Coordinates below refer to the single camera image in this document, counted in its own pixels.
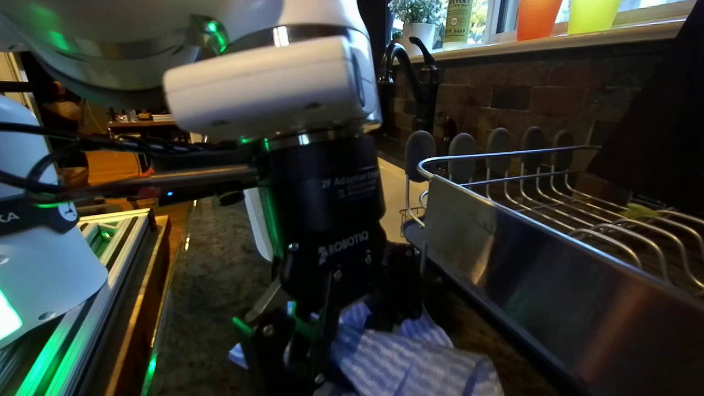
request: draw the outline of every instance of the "wire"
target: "wire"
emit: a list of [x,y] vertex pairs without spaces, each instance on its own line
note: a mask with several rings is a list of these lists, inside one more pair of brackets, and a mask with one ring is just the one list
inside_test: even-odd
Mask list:
[[250,158],[250,147],[242,149],[239,145],[192,145],[192,142],[170,142],[170,140],[158,140],[158,139],[104,139],[104,137],[75,137],[75,133],[60,133],[60,131],[49,131],[39,126],[27,126],[27,122],[0,122],[0,131],[13,131],[13,133],[39,133],[47,139],[61,139],[70,140],[70,145],[49,152],[42,156],[27,175],[16,175],[9,171],[0,170],[0,182],[11,185],[22,189],[31,200],[37,204],[57,204],[66,200],[91,200],[94,195],[102,195],[105,189],[115,186],[118,189],[128,180],[118,182],[108,182],[108,185],[97,185],[97,186],[79,186],[79,189],[68,189],[66,185],[51,185],[42,182],[42,174],[54,164],[60,158],[66,158],[70,153],[76,153],[82,149],[124,149],[124,152],[140,152],[140,153],[151,153],[151,156],[162,156],[162,158],[233,158],[233,163],[245,163],[242,158]]

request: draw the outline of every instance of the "cup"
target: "cup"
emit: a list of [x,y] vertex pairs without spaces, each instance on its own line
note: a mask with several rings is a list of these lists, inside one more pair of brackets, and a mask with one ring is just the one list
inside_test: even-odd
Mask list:
[[560,0],[522,0],[516,17],[516,39],[537,39],[552,35]]
[[597,33],[614,26],[621,0],[571,0],[568,33]]

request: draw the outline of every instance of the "cable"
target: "cable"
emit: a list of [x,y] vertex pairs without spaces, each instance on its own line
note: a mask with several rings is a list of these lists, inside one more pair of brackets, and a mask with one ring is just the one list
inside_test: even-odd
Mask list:
[[[124,152],[142,152],[148,156],[160,156],[160,158],[181,158],[181,161],[192,161],[192,158],[230,158],[230,163],[248,163],[248,158],[253,158],[253,147],[239,147],[239,145],[230,145],[230,142],[216,142],[216,145],[190,145],[190,142],[170,142],[170,140],[158,140],[158,139],[124,139],[124,140],[115,140],[115,139],[97,139],[97,137],[75,137],[75,133],[60,133],[60,131],[47,131],[39,126],[27,126],[27,122],[0,122],[0,131],[13,131],[13,133],[39,133],[47,139],[61,139],[61,140],[70,140],[70,145],[49,152],[47,156],[42,156],[31,170],[29,174],[16,175],[9,171],[0,170],[0,182],[2,185],[11,185],[22,189],[32,202],[37,204],[57,204],[57,202],[66,202],[66,200],[91,200],[94,195],[102,195],[110,189],[120,189],[120,186],[137,186],[140,185],[140,177],[128,177],[128,180],[116,180],[116,182],[108,182],[108,185],[97,185],[97,186],[82,186],[82,189],[68,189],[66,185],[51,185],[51,182],[39,182],[42,174],[54,164],[60,158],[66,158],[75,152],[82,149],[124,149]],[[223,177],[223,164],[212,166],[212,171],[216,171],[217,177]],[[242,170],[224,170],[224,177],[236,177],[236,175],[246,175],[246,171]]]

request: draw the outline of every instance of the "blue and white cloth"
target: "blue and white cloth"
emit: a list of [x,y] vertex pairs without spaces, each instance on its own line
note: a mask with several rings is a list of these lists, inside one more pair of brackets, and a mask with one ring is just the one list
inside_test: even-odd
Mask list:
[[[483,353],[453,350],[429,314],[407,318],[395,331],[368,330],[370,308],[344,309],[332,359],[360,396],[501,396],[500,375]],[[230,361],[246,367],[242,347]]]

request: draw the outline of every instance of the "window sill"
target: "window sill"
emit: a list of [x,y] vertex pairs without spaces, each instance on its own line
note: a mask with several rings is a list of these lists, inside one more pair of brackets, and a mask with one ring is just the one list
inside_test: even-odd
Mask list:
[[550,35],[544,39],[525,39],[525,41],[490,41],[477,46],[449,46],[433,51],[435,62],[456,62],[468,56],[495,56],[495,54],[520,54],[520,53],[539,53],[539,51],[565,51],[565,49],[589,49],[589,46],[614,46],[614,44],[637,44],[637,41],[659,41],[674,39],[681,26],[684,17],[677,19],[659,19],[637,26],[616,26],[604,33],[589,35]]
[[512,37],[497,37],[489,44],[447,46],[433,51],[435,62],[522,54],[542,51],[569,51],[589,46],[637,44],[674,39],[695,1],[681,0],[679,4],[664,4],[654,8],[627,11],[616,17],[616,26],[602,33],[568,35],[565,23],[557,23],[555,35],[544,39],[516,41]]

